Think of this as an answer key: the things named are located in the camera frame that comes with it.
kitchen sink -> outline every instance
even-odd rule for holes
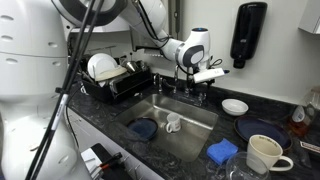
[[[171,112],[181,115],[181,129],[175,133],[167,133],[165,130],[166,117]],[[126,126],[131,120],[140,117],[152,118],[158,124],[158,131],[150,142],[185,162],[194,161],[198,157],[218,119],[218,115],[213,112],[153,94],[120,113],[116,121]]]

granite countertop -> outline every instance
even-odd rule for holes
[[[247,115],[273,121],[284,128],[287,117],[292,114],[295,108],[292,104],[211,88],[201,108],[218,114],[218,122],[198,158],[193,162],[184,162],[165,150],[141,140],[136,134],[115,121],[117,114],[151,94],[158,94],[155,86],[145,89],[139,96],[130,97],[120,103],[107,104],[77,91],[70,101],[69,107],[164,179],[217,179],[216,173],[219,170],[219,165],[206,155],[206,150],[210,145],[220,142],[223,138],[238,146],[239,151],[246,150],[247,142],[241,139],[234,130],[235,117],[226,114],[222,109],[221,102],[224,99],[242,100],[249,106]],[[308,135],[302,140],[319,146],[320,140],[317,137],[320,135],[317,129],[319,126],[311,128]],[[287,156],[294,161],[294,167],[286,172],[271,172],[272,179],[313,179],[307,151],[300,147],[300,139],[295,136],[292,136],[292,139],[293,146]]]

backsplash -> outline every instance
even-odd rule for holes
[[[223,59],[219,67],[231,71],[216,79],[213,86],[299,103],[313,86],[320,85],[320,35],[298,29],[307,0],[264,0],[268,10],[255,56],[239,70],[233,68],[230,48],[238,7],[246,2],[249,1],[184,0],[182,39],[186,40],[194,27],[209,29],[211,55]],[[112,49],[115,57],[131,51],[129,32],[95,34],[89,48],[108,45],[117,46]],[[174,74],[174,62],[144,54],[143,50],[134,53],[133,59],[145,60],[152,72],[171,77]]]

white mug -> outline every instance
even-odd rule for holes
[[[248,143],[248,156],[254,155],[260,158],[270,171],[288,171],[293,167],[293,161],[282,156],[282,147],[273,139],[264,135],[253,135]],[[289,163],[287,167],[274,167],[278,160],[284,160]]]
[[[168,133],[177,132],[181,129],[180,115],[177,113],[170,113],[167,116],[168,124],[166,125],[166,130]]]

black soap dispenser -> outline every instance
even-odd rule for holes
[[[267,7],[264,2],[250,2],[239,7],[230,52],[234,68],[242,69],[246,60],[254,56]]]

